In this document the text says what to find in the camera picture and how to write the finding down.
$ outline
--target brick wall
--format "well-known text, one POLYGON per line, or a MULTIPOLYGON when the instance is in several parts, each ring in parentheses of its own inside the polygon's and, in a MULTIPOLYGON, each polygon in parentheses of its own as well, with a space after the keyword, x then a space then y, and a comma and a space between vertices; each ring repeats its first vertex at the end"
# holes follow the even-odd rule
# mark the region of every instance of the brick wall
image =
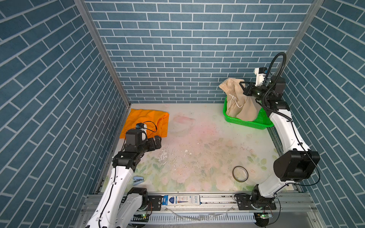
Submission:
POLYGON ((0 1, 0 227, 68 227, 125 105, 73 0, 0 1))
POLYGON ((365 227, 364 11, 362 0, 325 0, 283 74, 299 131, 321 155, 307 190, 327 227, 365 227))
POLYGON ((223 102, 227 77, 252 80, 286 51, 312 0, 90 1, 132 102, 223 102))

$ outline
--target green basket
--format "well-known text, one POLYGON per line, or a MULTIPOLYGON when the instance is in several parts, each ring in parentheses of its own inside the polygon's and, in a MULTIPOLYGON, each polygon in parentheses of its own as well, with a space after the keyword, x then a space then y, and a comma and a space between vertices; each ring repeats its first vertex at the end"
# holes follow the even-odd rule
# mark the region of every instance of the green basket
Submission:
POLYGON ((269 117, 266 115, 266 112, 263 108, 260 109, 257 118, 254 121, 243 121, 238 118, 227 116, 227 98, 224 100, 224 107, 223 107, 223 115, 227 122, 239 124, 247 127, 253 127, 257 129, 265 129, 267 127, 274 126, 273 122, 269 119, 269 117))

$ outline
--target white drawstring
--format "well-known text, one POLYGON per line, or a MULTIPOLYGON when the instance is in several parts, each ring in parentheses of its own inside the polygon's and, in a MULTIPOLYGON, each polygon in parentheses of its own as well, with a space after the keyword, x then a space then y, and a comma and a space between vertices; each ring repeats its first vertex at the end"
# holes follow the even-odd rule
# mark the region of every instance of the white drawstring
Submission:
POLYGON ((231 96, 231 100, 229 101, 229 108, 231 108, 232 99, 234 100, 234 102, 236 102, 237 107, 242 108, 243 105, 239 106, 238 103, 237 103, 237 97, 233 96, 232 94, 228 94, 228 95, 231 96))

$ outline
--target orange cloth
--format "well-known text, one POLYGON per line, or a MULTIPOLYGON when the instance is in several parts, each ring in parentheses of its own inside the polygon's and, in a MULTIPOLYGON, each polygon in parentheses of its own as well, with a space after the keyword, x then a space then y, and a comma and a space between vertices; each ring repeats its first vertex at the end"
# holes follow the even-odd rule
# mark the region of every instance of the orange cloth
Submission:
MULTIPOLYGON (((127 121, 123 127, 120 138, 126 137, 126 132, 136 127, 136 124, 143 123, 145 121, 152 121, 157 126, 157 132, 147 130, 147 138, 158 135, 160 137, 167 137, 167 127, 169 123, 169 114, 167 112, 156 111, 156 110, 144 110, 144 109, 131 109, 127 121)), ((151 122, 145 123, 148 129, 156 131, 155 125, 151 122)))

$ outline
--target beige cloth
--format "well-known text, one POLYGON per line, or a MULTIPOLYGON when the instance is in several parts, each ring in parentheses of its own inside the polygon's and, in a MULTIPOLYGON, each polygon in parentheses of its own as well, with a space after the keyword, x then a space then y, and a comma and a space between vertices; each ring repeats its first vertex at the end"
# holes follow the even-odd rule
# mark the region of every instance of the beige cloth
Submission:
POLYGON ((228 78, 219 87, 227 94, 227 112, 230 117, 244 121, 253 121, 257 118, 261 106, 256 103, 254 97, 243 95, 239 83, 244 81, 239 78, 228 78))

